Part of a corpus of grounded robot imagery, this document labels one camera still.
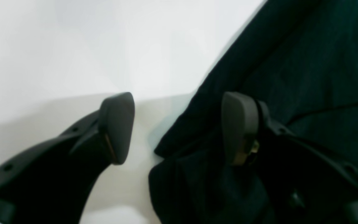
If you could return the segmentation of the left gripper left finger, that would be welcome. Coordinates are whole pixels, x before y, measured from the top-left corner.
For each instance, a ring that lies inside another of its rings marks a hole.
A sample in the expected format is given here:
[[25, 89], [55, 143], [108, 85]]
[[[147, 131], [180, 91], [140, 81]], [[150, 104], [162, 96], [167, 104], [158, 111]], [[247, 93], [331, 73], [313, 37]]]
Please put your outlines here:
[[59, 136], [0, 165], [0, 224], [78, 224], [100, 174], [125, 163], [135, 102], [105, 98]]

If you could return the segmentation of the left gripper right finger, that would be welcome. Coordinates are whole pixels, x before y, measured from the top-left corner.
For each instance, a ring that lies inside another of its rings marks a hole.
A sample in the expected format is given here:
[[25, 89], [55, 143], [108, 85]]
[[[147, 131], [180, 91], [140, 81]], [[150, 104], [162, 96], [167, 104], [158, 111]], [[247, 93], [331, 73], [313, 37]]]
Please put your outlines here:
[[221, 127], [227, 162], [250, 166], [283, 224], [358, 224], [358, 167], [272, 119], [267, 105], [225, 92]]

